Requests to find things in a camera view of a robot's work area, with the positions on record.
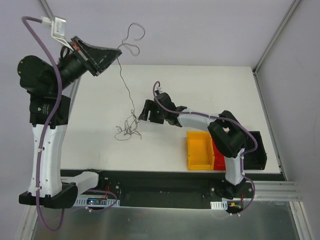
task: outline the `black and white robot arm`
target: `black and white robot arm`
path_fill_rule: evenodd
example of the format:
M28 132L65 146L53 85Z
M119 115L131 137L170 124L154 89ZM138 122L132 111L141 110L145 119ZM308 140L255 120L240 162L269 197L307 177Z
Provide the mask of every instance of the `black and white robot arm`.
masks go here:
M23 17L22 21L24 20L39 21L32 17ZM100 75L122 53L116 48L89 45L77 36L66 41L66 21L62 18L56 17L54 21L44 18L42 23L51 26L52 37L63 44L57 64L62 89L86 71L93 76ZM68 126L71 99L62 95L58 108L43 131L60 93L56 72L52 65L33 55L26 56L19 62L17 72L21 87L30 94L30 123L34 138L32 178L28 190L19 195L19 203L36 205L36 192L39 190L40 205L52 209L71 208L77 196L95 188L99 180L98 174L92 171L84 171L74 177L60 176L62 144ZM40 147L43 133L43 145Z
M195 111L185 106L176 106L166 92L156 91L154 101L145 101L139 119L144 121L149 119L150 122L158 124L167 121L170 125L180 128L189 127L209 132L217 149L224 155L226 167L225 184L215 192L221 197L232 199L246 182L241 169L241 157L248 136L232 122L210 118L210 116L219 116L238 122L229 111L225 110L220 114L190 113Z

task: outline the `yellow bin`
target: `yellow bin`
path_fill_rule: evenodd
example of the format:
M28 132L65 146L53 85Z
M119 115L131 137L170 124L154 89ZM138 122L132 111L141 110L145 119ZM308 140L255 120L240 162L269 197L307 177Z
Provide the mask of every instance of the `yellow bin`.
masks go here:
M210 134L204 131L186 133L188 170L213 170L215 154Z

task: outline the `cable clip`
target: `cable clip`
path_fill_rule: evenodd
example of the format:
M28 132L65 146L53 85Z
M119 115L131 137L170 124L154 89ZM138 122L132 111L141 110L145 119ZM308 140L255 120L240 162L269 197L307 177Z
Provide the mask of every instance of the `cable clip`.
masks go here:
M45 17L45 16L42 16L42 17L41 17L41 20L42 20L42 22L41 22L42 25L46 26L47 28L51 28L51 26L52 26L52 21L51 21L50 18Z
M159 92L159 94L162 93L162 91L161 91L161 86L157 86L157 87L156 87L156 90Z

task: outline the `white table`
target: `white table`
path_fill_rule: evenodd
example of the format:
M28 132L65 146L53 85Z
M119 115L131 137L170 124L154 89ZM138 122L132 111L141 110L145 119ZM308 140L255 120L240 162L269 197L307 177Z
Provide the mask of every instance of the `white table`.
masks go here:
M229 110L249 131L260 131L267 163L265 170L251 172L280 172L250 67L124 65L122 69L137 116L145 100L153 99L154 82L160 81L176 106L205 113ZM138 127L142 139L114 138L116 126L124 126L132 109L119 71L114 64L99 77L83 75L63 142L61 168L188 171L186 132L194 129L142 121Z

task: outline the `white wall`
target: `white wall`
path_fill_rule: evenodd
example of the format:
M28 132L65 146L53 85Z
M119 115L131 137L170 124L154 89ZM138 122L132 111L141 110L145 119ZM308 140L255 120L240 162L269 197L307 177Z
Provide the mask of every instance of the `white wall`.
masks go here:
M18 196L28 189L33 163L29 95L19 85L17 65L27 55L47 60L21 22L25 15L43 15L36 0L0 2L0 233L3 240L15 239L25 208L18 203ZM50 30L38 23L32 25L57 56L60 47L50 39Z
M320 1L305 0L258 73L284 169L320 239Z
M123 64L251 66L293 0L48 0L69 38L118 47L132 22L145 27L139 57Z

